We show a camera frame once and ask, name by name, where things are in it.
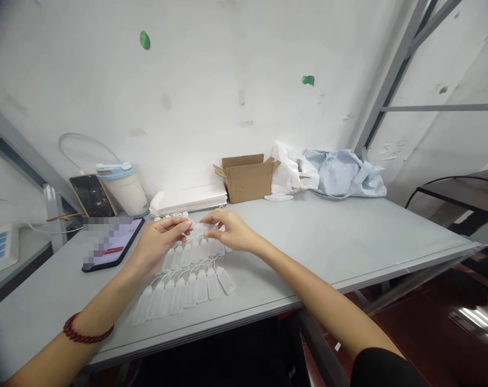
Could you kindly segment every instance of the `blue lid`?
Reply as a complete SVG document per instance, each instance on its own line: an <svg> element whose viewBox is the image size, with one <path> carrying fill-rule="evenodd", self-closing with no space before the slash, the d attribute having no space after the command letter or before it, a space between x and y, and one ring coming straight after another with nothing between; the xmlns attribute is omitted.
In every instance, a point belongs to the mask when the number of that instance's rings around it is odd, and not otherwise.
<svg viewBox="0 0 488 387"><path fill-rule="evenodd" d="M97 164L97 177L99 180L116 180L126 176L131 176L135 173L131 164L127 161Z"/></svg>

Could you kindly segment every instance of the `bracelet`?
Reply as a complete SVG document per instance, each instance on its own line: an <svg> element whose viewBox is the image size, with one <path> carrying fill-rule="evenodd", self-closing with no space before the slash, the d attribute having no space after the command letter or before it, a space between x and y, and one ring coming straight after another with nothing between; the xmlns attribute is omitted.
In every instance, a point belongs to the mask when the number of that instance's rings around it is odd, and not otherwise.
<svg viewBox="0 0 488 387"><path fill-rule="evenodd" d="M75 315L71 316L63 326L63 333L72 341L85 343L85 344L97 343L106 339L113 332L113 329L115 328L115 325L113 325L106 333L100 336L83 336L82 334L77 333L72 328L72 321L75 320L78 314L79 313L76 313Z"/></svg>

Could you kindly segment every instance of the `smartphone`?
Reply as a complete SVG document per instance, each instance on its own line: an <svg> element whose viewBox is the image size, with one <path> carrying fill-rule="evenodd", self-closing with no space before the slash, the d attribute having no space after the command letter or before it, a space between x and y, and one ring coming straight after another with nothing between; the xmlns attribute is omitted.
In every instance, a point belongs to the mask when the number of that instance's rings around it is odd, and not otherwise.
<svg viewBox="0 0 488 387"><path fill-rule="evenodd" d="M119 265L144 222L145 220L140 218L134 219L130 224L118 225L118 229L110 233L112 236L108 238L108 243L103 245L103 250L95 251L93 254L94 261L84 263L82 270L89 273Z"/></svg>
<svg viewBox="0 0 488 387"><path fill-rule="evenodd" d="M74 176L69 180L88 217L117 216L117 210L97 175Z"/></svg>

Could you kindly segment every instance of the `brown cardboard box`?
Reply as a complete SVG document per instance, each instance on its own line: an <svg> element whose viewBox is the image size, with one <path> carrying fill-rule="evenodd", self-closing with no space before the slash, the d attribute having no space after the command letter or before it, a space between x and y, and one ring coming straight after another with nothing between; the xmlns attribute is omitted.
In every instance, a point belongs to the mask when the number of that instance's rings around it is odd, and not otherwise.
<svg viewBox="0 0 488 387"><path fill-rule="evenodd" d="M224 178L230 203L263 199L271 194L272 174L280 165L272 157L264 162L264 155L225 157L223 167L213 164L216 174Z"/></svg>

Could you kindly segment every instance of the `table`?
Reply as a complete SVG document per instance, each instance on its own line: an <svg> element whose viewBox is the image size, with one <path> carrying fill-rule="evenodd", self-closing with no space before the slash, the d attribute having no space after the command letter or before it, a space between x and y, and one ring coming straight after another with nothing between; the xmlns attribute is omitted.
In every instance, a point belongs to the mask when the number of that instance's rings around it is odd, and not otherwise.
<svg viewBox="0 0 488 387"><path fill-rule="evenodd" d="M488 170L468 176L488 178ZM488 213L488 182L470 178L454 178L421 185L416 191L434 196L467 210Z"/></svg>
<svg viewBox="0 0 488 387"><path fill-rule="evenodd" d="M332 202L301 192L283 203L229 205L256 232L341 292L471 255L480 244L456 235L385 199ZM198 221L208 211L191 214ZM0 378L11 376L62 329L121 269L81 272L95 238L84 231L0 303ZM109 367L300 306L292 289L248 253L220 263L236 284L231 296L176 316L131 325L137 299L86 371Z"/></svg>

